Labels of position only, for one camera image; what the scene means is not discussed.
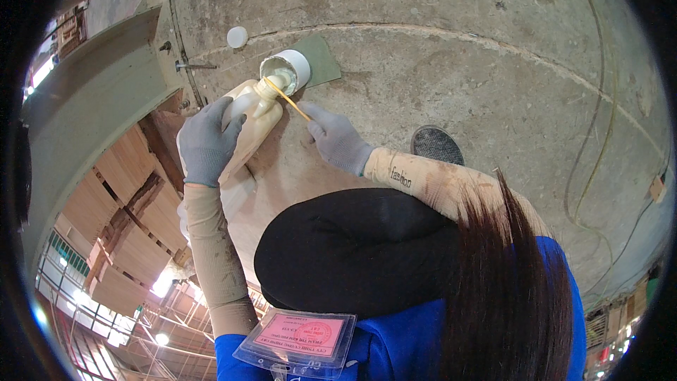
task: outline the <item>gloved hand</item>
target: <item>gloved hand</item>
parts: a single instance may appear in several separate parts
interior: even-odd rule
[[[298,102],[313,121],[308,131],[317,143],[317,150],[325,162],[357,176],[362,176],[364,166],[374,147],[364,141],[345,115],[332,114],[309,102]]]
[[[237,115],[221,131],[225,108],[231,103],[232,97],[222,97],[183,123],[179,145],[188,173],[185,182],[219,186],[219,176],[233,157],[242,124],[247,120],[247,115]]]

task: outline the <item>person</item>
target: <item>person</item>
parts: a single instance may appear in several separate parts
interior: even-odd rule
[[[270,380],[232,353],[258,320],[217,179],[246,120],[232,98],[179,137],[184,199],[219,380]],[[372,147],[343,115],[299,107],[320,156],[388,188],[295,204],[266,228],[255,270],[275,307],[354,313],[340,380],[580,380],[583,308],[565,254],[527,199],[462,165]],[[304,380],[288,376],[289,380]]]

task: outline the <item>wooden plank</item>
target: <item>wooden plank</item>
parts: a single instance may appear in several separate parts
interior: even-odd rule
[[[146,138],[135,124],[97,160],[96,168],[127,205],[155,168]]]
[[[136,216],[171,252],[183,249],[188,242],[179,229],[179,215],[176,208],[181,203],[174,188],[165,183],[157,196]]]
[[[75,187],[62,213],[89,243],[94,244],[117,210],[113,197],[90,170]]]
[[[89,290],[92,300],[130,318],[146,300],[149,291],[110,267],[106,268],[101,279],[95,280]]]
[[[145,285],[152,286],[171,256],[148,237],[137,224],[120,239],[112,253],[113,263]]]

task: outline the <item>concrete floor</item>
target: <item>concrete floor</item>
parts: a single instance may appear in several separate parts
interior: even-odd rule
[[[130,16],[139,1],[91,0],[89,35]],[[208,101],[257,78],[267,55],[323,35],[343,78],[297,98],[347,114],[373,145],[408,151],[412,132],[435,123],[454,136],[467,165],[486,173],[500,166],[553,226],[586,306],[632,285],[664,244],[672,165],[670,194],[644,212],[604,279],[605,241],[570,219],[614,103],[613,133],[580,206],[581,224],[606,236],[614,259],[670,156],[660,74],[624,0],[176,0],[176,8],[190,62],[219,66],[195,74]],[[225,42],[234,25],[250,33],[241,50]],[[248,166],[257,195],[230,231],[250,279],[258,238],[284,208],[372,186],[325,164],[307,141],[305,121],[287,105]]]

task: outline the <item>green pad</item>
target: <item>green pad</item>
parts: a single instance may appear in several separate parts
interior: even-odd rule
[[[290,49],[301,52],[310,64],[310,80],[306,83],[306,87],[341,78],[341,68],[329,52],[327,42],[319,34],[313,34],[294,43]]]

